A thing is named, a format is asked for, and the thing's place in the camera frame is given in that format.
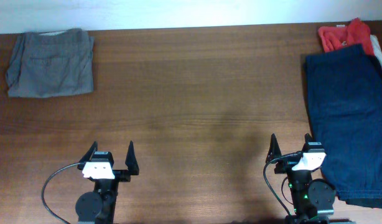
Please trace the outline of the navy blue shorts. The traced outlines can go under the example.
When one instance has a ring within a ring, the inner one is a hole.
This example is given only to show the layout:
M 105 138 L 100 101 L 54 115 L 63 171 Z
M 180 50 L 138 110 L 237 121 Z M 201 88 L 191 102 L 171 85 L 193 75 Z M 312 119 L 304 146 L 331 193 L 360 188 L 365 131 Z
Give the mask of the navy blue shorts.
M 322 174 L 350 205 L 382 208 L 382 68 L 353 45 L 305 58 L 312 134 L 327 154 Z

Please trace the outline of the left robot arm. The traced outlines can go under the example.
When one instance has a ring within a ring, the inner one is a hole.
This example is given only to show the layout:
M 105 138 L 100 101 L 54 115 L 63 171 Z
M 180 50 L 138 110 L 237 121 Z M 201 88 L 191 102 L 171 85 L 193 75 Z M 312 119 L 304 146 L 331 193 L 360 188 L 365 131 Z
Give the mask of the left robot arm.
M 76 202 L 78 223 L 114 223 L 119 184 L 130 182 L 132 176 L 139 174 L 133 142 L 129 143 L 125 165 L 126 169 L 113 169 L 112 153 L 99 151 L 97 142 L 79 160 L 77 169 L 82 171 L 84 178 L 94 183 L 94 189 L 81 195 Z

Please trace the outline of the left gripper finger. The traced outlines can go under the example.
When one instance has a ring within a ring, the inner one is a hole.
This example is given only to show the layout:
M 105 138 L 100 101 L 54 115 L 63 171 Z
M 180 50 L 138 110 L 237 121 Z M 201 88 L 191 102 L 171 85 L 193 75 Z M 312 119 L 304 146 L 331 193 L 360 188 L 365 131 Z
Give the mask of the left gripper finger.
M 78 161 L 79 164 L 77 165 L 78 170 L 83 170 L 85 164 L 89 162 L 93 156 L 93 154 L 98 150 L 98 143 L 95 141 L 89 150 L 83 155 L 83 157 Z
M 128 172 L 130 173 L 130 175 L 139 175 L 139 166 L 137 163 L 134 144 L 132 141 L 130 141 L 129 143 L 125 164 L 128 167 Z

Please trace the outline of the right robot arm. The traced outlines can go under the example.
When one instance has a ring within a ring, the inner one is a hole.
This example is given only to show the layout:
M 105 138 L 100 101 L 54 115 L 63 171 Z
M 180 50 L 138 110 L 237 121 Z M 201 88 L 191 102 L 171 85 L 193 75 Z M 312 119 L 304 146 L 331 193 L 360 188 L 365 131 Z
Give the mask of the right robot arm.
M 300 151 L 282 154 L 277 138 L 271 135 L 263 177 L 277 201 L 285 209 L 285 223 L 329 223 L 333 215 L 335 187 L 324 179 L 313 179 L 312 173 L 319 170 L 326 158 L 321 142 L 315 142 L 310 134 L 305 134 L 305 143 Z M 274 164 L 275 174 L 285 174 L 291 193 L 294 214 L 285 206 L 271 187 L 266 176 L 266 169 Z

